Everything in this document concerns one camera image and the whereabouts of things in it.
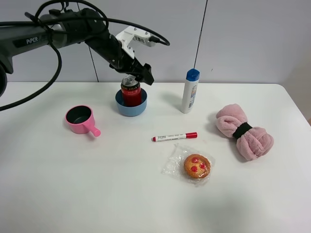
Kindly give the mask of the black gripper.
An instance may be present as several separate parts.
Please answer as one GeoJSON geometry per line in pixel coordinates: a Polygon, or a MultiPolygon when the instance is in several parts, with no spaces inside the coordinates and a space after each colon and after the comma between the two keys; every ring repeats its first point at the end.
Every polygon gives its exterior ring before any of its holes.
{"type": "Polygon", "coordinates": [[[136,75],[134,78],[140,83],[147,85],[154,83],[151,66],[147,63],[143,66],[136,58],[131,58],[122,49],[121,43],[108,30],[87,32],[85,43],[117,72],[136,75]]]}

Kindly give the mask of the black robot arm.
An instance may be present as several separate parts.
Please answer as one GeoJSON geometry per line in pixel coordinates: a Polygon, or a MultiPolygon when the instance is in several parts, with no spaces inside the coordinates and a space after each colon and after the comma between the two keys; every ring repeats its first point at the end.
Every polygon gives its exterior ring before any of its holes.
{"type": "Polygon", "coordinates": [[[7,75],[14,72],[13,57],[49,45],[58,50],[86,43],[118,73],[133,75],[137,81],[154,82],[149,64],[142,65],[126,41],[114,36],[100,19],[98,10],[84,8],[78,12],[49,14],[30,22],[3,22],[0,26],[0,92],[7,86],[7,75]]]}

